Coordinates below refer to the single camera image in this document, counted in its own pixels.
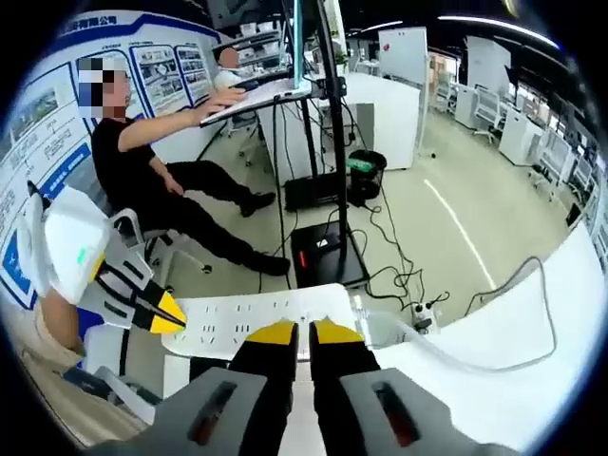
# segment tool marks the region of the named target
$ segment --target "man's hand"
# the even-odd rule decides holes
[[[181,185],[179,185],[170,174],[164,178],[164,186],[167,188],[169,193],[175,193],[180,196],[183,195],[183,187],[181,187]]]
[[[199,107],[192,109],[192,125],[199,126],[200,121],[211,114],[223,111],[226,107],[242,102],[245,99],[243,88],[221,88],[211,94],[211,98]]]

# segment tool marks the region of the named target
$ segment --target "man's arm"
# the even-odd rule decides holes
[[[198,126],[209,115],[220,112],[245,98],[244,90],[218,90],[209,100],[195,109],[186,109],[154,119],[136,121],[125,128],[118,139],[118,150],[126,152],[141,145],[151,144],[189,126]]]
[[[152,166],[152,169],[154,169],[154,172],[156,174],[158,174],[159,176],[161,176],[163,179],[167,180],[168,178],[171,177],[171,173],[169,173],[167,166],[156,155],[149,162],[149,165]]]
[[[154,156],[154,158],[150,160],[148,164],[152,167],[152,169],[154,169],[156,174],[164,179],[164,186],[167,187],[167,191],[169,191],[169,193],[183,195],[183,188],[175,179],[173,179],[173,176],[171,176],[171,173],[161,159]]]
[[[42,310],[48,333],[63,347],[77,351],[82,342],[78,335],[78,310],[55,290],[41,297]]]

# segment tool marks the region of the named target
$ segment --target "white perforated plate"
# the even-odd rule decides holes
[[[181,356],[230,360],[245,338],[281,318],[298,324],[298,359],[309,358],[309,324],[325,317],[355,330],[346,289],[331,284],[266,294],[177,299],[186,315],[182,332],[165,334],[162,344]]]

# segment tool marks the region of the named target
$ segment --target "white cabinet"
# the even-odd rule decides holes
[[[477,120],[473,112],[477,103],[477,91],[467,85],[458,84],[458,98],[454,119],[466,128],[476,128]]]
[[[498,150],[514,164],[531,165],[528,159],[530,144],[542,129],[532,123],[524,114],[509,108],[504,123],[503,138]]]

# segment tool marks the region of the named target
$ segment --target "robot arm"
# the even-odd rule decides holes
[[[114,229],[115,218],[71,187],[52,203],[33,183],[28,189],[25,214],[17,222],[17,251],[38,295],[54,289],[70,304],[124,328],[135,324],[152,333],[172,333],[185,326],[185,315],[173,297],[152,280],[142,256],[124,245]],[[132,211],[119,215],[130,218],[139,231]],[[108,285],[111,277],[126,292]]]

